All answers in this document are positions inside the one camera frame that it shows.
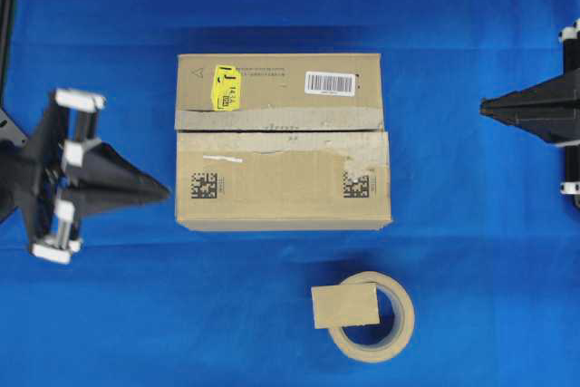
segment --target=masking tape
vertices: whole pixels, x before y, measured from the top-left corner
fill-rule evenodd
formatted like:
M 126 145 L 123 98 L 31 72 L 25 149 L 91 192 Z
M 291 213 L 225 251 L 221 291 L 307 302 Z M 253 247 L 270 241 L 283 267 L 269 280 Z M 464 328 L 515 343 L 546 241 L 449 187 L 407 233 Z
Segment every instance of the masking tape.
M 378 272 L 361 272 L 349 276 L 341 285 L 375 283 L 377 290 L 391 301 L 394 322 L 391 332 L 380 342 L 365 345 L 351 341 L 342 327 L 329 328 L 328 332 L 336 346 L 347 356 L 359 362 L 380 363 L 390 360 L 407 345 L 415 326 L 415 310 L 405 289 L 389 276 Z

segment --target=blue background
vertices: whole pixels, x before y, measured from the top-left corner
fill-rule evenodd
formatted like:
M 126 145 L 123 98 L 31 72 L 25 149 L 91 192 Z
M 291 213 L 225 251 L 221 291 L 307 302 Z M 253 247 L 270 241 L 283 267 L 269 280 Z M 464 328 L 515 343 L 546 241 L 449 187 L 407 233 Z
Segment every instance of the blue background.
M 579 0 L 17 0 L 5 107 L 108 98 L 100 134 L 175 182 L 177 55 L 380 52 L 392 212 L 380 232 L 200 234 L 173 201 L 87 219 L 69 267 L 0 234 L 0 385 L 577 385 L 580 214 L 559 150 L 479 116 L 562 71 Z M 311 285 L 362 270 L 415 304 L 378 365 L 315 330 Z

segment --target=packing tape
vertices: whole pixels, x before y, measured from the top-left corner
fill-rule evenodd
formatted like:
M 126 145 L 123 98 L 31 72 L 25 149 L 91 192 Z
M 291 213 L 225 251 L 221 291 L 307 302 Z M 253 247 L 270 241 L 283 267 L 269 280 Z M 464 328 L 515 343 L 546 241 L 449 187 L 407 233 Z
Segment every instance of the packing tape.
M 365 363 L 385 362 L 400 353 L 411 339 L 415 327 L 415 310 L 405 289 L 389 276 L 378 272 L 361 272 L 349 276 L 341 285 L 360 283 L 375 283 L 377 290 L 385 293 L 391 301 L 394 313 L 391 332 L 380 342 L 370 345 L 351 341 L 342 327 L 329 328 L 328 332 L 347 357 Z

